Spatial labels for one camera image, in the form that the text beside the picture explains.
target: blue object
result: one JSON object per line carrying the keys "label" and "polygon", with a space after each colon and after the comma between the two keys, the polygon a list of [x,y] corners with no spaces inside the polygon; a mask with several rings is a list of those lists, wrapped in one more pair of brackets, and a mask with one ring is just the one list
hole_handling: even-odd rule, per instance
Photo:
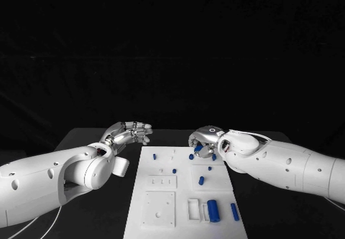
{"label": "blue object", "polygon": [[200,145],[200,146],[195,147],[194,151],[195,151],[195,152],[197,152],[197,151],[201,151],[203,148],[204,148],[204,146]]}
{"label": "blue object", "polygon": [[236,221],[239,221],[240,217],[239,217],[237,208],[236,208],[236,204],[234,203],[232,203],[232,209],[233,209],[234,219],[236,219]]}
{"label": "blue object", "polygon": [[208,207],[210,221],[213,223],[219,223],[221,221],[221,218],[220,218],[217,201],[216,200],[208,200],[207,201],[207,207]]}
{"label": "blue object", "polygon": [[201,176],[201,178],[200,178],[200,185],[203,185],[204,184],[204,177]]}

